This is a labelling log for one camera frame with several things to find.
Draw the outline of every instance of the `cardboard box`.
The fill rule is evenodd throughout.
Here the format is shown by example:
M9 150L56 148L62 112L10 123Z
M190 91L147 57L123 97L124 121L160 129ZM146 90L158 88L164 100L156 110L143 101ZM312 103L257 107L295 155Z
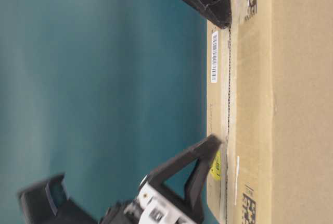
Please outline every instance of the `cardboard box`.
M227 141L207 179L220 223L333 223L332 1L231 0L230 31L208 22L207 133Z

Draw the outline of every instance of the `yellow label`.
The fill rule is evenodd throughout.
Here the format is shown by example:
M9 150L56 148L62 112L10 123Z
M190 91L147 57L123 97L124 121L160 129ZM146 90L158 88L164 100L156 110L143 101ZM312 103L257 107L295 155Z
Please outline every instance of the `yellow label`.
M216 181L221 180L221 151L219 150L213 162L213 166L210 169L210 174Z

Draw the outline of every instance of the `barcode label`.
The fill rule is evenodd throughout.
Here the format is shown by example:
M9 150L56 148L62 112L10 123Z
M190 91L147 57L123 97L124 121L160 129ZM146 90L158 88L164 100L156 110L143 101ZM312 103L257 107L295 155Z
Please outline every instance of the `barcode label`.
M219 66L219 32L212 35L212 72L211 83L217 83L217 68Z

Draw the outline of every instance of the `barcode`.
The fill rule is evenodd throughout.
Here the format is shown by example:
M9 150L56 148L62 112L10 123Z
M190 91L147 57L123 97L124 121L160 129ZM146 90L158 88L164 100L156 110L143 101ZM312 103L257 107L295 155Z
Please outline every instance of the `barcode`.
M212 72L211 82L217 83L217 68L219 66L219 32L215 31L212 35Z

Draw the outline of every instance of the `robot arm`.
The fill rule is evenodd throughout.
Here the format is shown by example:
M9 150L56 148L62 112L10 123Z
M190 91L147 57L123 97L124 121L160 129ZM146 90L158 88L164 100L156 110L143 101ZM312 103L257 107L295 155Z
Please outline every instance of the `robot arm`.
M100 224L201 224L201 192L221 141L211 135L150 172L133 201L108 209ZM167 179L196 161L181 198L165 184ZM18 193L26 224L97 224L66 193L64 175L35 184Z

